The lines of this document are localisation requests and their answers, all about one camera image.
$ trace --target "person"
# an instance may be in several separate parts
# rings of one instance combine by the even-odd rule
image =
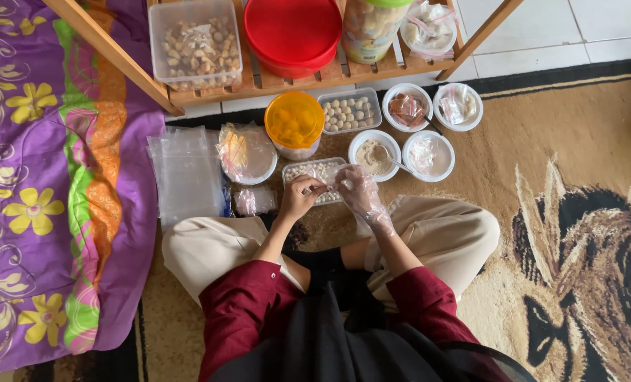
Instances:
[[[421,196],[387,211],[356,165],[333,187],[369,237],[283,249],[328,190],[307,175],[286,184],[269,232],[260,218],[192,218],[166,233],[165,265],[205,314],[200,382],[534,381],[455,315],[455,296],[498,244],[491,213]]]

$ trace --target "orange stripe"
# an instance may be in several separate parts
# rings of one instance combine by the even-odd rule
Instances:
[[[105,0],[90,0],[87,13],[101,28],[110,32],[113,15],[105,8]],[[98,164],[94,179],[86,189],[91,219],[91,236],[99,255],[93,286],[98,285],[105,262],[111,253],[112,240],[122,219],[122,204],[117,197],[117,175],[120,169],[120,137],[126,124],[126,79],[107,58],[97,53],[99,99],[94,102],[98,111],[90,144]]]

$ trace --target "green lid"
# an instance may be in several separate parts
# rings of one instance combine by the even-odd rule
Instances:
[[[365,0],[375,7],[400,8],[412,4],[413,0]]]

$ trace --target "shelf leg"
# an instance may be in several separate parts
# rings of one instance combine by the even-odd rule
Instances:
[[[174,106],[167,96],[167,89],[158,86],[136,61],[129,57],[101,26],[89,16],[76,0],[43,0],[65,22],[77,31],[100,54],[115,65],[124,75],[137,84],[153,100],[173,116],[183,116],[184,110]]]
[[[461,48],[455,55],[455,63],[451,68],[445,69],[438,74],[436,78],[439,81],[445,81],[450,77],[459,65],[463,64],[466,58],[471,56],[473,52],[478,48],[490,34],[497,29],[497,27],[506,20],[507,17],[514,12],[514,10],[523,3],[523,0],[504,0],[504,2],[498,7],[498,9],[490,15],[490,17],[483,23],[473,36],[466,41],[464,47]]]

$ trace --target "carpet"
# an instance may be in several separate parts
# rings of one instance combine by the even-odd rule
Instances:
[[[468,84],[482,95],[485,113],[470,132],[444,130],[456,152],[451,175],[426,184],[400,171],[379,185],[382,201],[400,194],[457,198],[498,218],[500,245],[458,308],[484,345],[540,381],[631,381],[631,60]],[[177,124],[218,128],[262,115]],[[401,146],[408,136],[388,124],[380,129]],[[353,136],[323,136],[313,159],[346,158]],[[279,192],[285,164],[281,158],[268,182]],[[354,236],[352,214],[337,203],[312,209],[292,239],[299,249],[317,250]],[[133,333],[116,350],[120,367],[130,370],[120,381],[198,375],[204,317],[163,266],[160,241]],[[93,380],[76,377],[78,368],[68,371],[64,362],[47,366],[55,380]]]

